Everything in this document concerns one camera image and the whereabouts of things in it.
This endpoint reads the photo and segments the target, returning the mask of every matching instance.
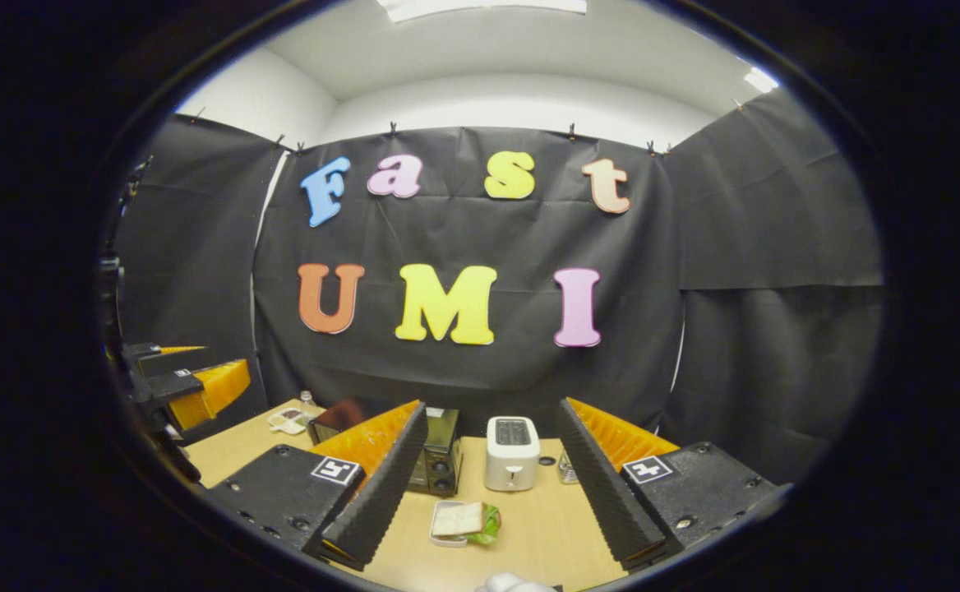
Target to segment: ceiling light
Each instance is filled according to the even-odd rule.
[[[780,86],[780,83],[776,82],[776,80],[773,80],[772,76],[758,70],[757,67],[750,67],[750,72],[747,72],[747,75],[743,77],[743,80],[753,84],[754,88],[761,90],[762,93],[767,93],[767,91],[777,89],[777,87]]]
[[[404,22],[462,8],[526,7],[586,14],[586,0],[378,0],[393,22]]]

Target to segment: pink letter i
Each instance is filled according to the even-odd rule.
[[[592,348],[601,342],[593,329],[593,285],[601,274],[585,267],[558,270],[552,278],[564,292],[564,314],[555,344],[561,348]]]

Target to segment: black fabric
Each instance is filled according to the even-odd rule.
[[[659,435],[714,442],[774,483],[797,481],[862,391],[883,298],[881,286],[687,292]]]
[[[250,273],[261,207],[281,155],[266,139],[175,116],[119,225],[128,344],[205,345],[207,363],[247,358],[251,383],[189,442],[268,409],[251,333]]]
[[[535,159],[535,192],[491,199],[483,188],[488,158],[527,151]],[[424,162],[419,194],[375,196],[365,187],[378,161],[413,154]],[[301,179],[348,157],[341,211],[308,226]],[[582,165],[611,158],[630,176],[620,195],[633,205],[615,216],[599,210]],[[555,435],[554,409],[573,396],[654,427],[669,393],[680,342],[681,297],[672,190],[659,158],[619,143],[509,128],[440,128],[398,132],[318,146],[289,157],[265,213],[254,267],[256,334],[265,385],[273,400],[310,387],[330,405],[345,396],[394,402],[421,398],[462,409],[462,428],[479,435],[488,417],[532,417],[539,434]],[[298,315],[303,263],[332,273],[323,310],[337,308],[342,263],[364,266],[352,325],[337,335],[312,332]],[[397,340],[404,315],[400,267],[434,266],[444,285],[466,266],[490,266],[491,345]],[[562,267],[592,267],[595,348],[560,348]]]
[[[799,102],[774,90],[664,159],[676,194],[681,289],[882,284],[852,167]]]

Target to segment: wooden table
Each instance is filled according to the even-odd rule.
[[[307,432],[296,436],[271,432],[267,416],[296,401],[271,409],[238,426],[187,446],[191,462],[202,472],[202,484],[213,487],[272,446],[307,450]],[[604,584],[626,576],[612,559],[582,488],[563,484],[556,465],[539,465],[535,488],[497,492],[483,484],[487,460],[484,438],[462,438],[462,502],[487,502],[502,510],[502,528],[490,547],[470,543],[464,548],[437,547],[428,540],[432,506],[441,498],[405,492],[374,561],[362,574],[349,573],[408,592],[472,592],[492,574],[510,571],[525,580],[563,585],[565,592]],[[543,456],[559,460],[559,439],[543,439]]]

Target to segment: foam letter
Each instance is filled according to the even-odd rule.
[[[308,218],[308,225],[312,228],[341,211],[340,203],[334,203],[330,195],[341,197],[344,194],[345,180],[340,174],[348,171],[348,166],[348,158],[342,156],[301,180],[301,187],[308,194],[308,205],[312,207],[312,217]]]
[[[491,296],[491,284],[498,278],[491,267],[465,267],[447,293],[443,292],[432,266],[421,263],[404,266],[400,277],[408,282],[404,322],[396,327],[396,336],[401,340],[424,340],[422,314],[428,320],[434,340],[443,340],[456,315],[458,325],[450,333],[450,340],[455,344],[488,345],[495,340],[495,334],[487,329],[487,300]]]
[[[564,313],[555,344],[561,348],[592,348],[601,342],[601,334],[593,329],[593,285],[601,274],[584,267],[558,270],[552,278],[564,291]]]
[[[522,199],[535,191],[535,159],[526,151],[500,151],[487,161],[491,177],[483,180],[487,195],[506,199]]]
[[[381,159],[378,172],[367,180],[367,190],[374,195],[393,194],[396,197],[411,197],[421,190],[418,177],[421,175],[421,159],[410,154],[397,154]]]
[[[593,191],[593,203],[609,214],[622,214],[630,209],[630,199],[619,197],[616,181],[626,180],[626,171],[615,168],[614,162],[601,158],[586,164],[583,175],[589,175],[589,186]]]
[[[301,276],[301,295],[298,311],[304,325],[317,333],[341,333],[352,325],[356,314],[356,282],[363,277],[363,266],[338,266],[334,273],[341,278],[341,291],[338,292],[338,312],[325,315],[319,308],[319,293],[323,289],[323,278],[330,268],[319,263],[306,263],[297,269]]]

